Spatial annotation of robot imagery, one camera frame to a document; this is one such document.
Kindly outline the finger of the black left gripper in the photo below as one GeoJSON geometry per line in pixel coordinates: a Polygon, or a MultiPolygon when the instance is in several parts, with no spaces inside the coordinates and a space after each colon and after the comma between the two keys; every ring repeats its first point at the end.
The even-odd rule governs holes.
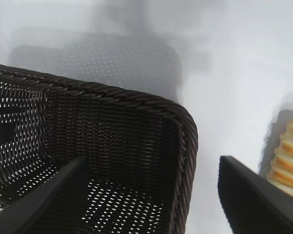
{"type": "Polygon", "coordinates": [[[0,144],[14,139],[14,125],[0,125],[0,144]]]}

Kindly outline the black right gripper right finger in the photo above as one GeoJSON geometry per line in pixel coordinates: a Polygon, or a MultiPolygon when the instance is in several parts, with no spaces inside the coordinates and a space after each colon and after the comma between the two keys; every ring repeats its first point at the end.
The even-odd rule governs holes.
{"type": "Polygon", "coordinates": [[[218,195],[234,234],[293,234],[293,197],[232,156],[221,156],[218,195]]]}

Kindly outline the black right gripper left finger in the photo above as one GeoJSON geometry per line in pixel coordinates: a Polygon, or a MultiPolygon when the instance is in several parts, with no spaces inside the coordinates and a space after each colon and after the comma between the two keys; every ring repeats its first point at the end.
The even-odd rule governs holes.
{"type": "Polygon", "coordinates": [[[77,234],[87,209],[87,165],[75,159],[0,211],[0,234],[77,234]]]}

